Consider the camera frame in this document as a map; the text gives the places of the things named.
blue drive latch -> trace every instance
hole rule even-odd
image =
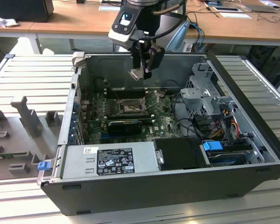
[[[219,141],[207,141],[202,145],[205,151],[223,150],[223,147]]]
[[[39,162],[38,163],[38,170],[50,170],[50,164],[51,162],[46,161],[46,162]]]

laptop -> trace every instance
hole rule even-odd
[[[260,13],[276,13],[277,10],[270,6],[261,6],[261,5],[248,5],[243,4],[243,7],[248,9],[249,11],[255,11]]]

power supply label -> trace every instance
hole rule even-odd
[[[97,161],[99,176],[135,173],[132,148],[98,150]]]

blue plastic clip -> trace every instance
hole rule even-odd
[[[72,120],[72,121],[75,121],[76,119],[77,119],[77,116],[76,116],[76,115],[72,115],[72,116],[71,116],[71,120]]]
[[[75,133],[75,130],[73,128],[70,128],[69,134],[74,134],[74,133]]]
[[[76,126],[76,122],[75,122],[75,121],[71,121],[71,122],[70,122],[70,126],[71,126],[71,127],[75,127],[75,126]]]
[[[205,151],[223,150],[223,147],[219,141],[207,141],[203,143],[203,148]]]
[[[39,162],[37,169],[38,170],[50,170],[50,161],[46,161],[46,162]]]
[[[68,141],[69,141],[70,143],[73,143],[74,140],[75,140],[74,137],[70,135],[69,138],[68,138]]]
[[[74,102],[74,110],[77,110],[79,108],[79,104]]]

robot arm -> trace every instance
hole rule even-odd
[[[109,38],[131,52],[133,68],[129,74],[136,80],[151,77],[151,70],[160,66],[165,49],[156,40],[174,31],[186,14],[186,0],[165,7],[164,0],[124,0],[112,24]],[[181,19],[169,30],[155,35],[160,27],[161,15],[183,7]]]

